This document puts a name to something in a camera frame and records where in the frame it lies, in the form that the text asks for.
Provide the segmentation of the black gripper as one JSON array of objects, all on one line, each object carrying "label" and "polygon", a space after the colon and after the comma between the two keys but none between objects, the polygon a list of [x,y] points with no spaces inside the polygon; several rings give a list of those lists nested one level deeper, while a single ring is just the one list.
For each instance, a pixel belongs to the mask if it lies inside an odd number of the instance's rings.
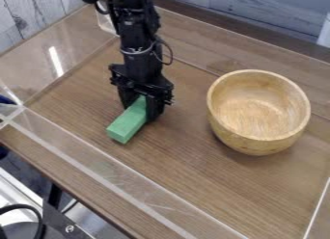
[{"label": "black gripper", "polygon": [[111,84],[118,87],[124,108],[128,108],[140,95],[146,96],[147,121],[155,121],[171,104],[174,84],[156,71],[130,71],[126,65],[112,64],[108,69]]}]

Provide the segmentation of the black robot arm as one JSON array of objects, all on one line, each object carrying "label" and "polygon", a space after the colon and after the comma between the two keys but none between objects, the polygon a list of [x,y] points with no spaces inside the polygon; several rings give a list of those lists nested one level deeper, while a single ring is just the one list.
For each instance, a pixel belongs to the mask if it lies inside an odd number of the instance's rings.
[{"label": "black robot arm", "polygon": [[163,75],[162,27],[154,0],[83,0],[100,14],[108,15],[120,38],[122,64],[111,64],[111,84],[118,87],[124,108],[139,96],[146,100],[146,117],[154,121],[171,104],[174,84]]}]

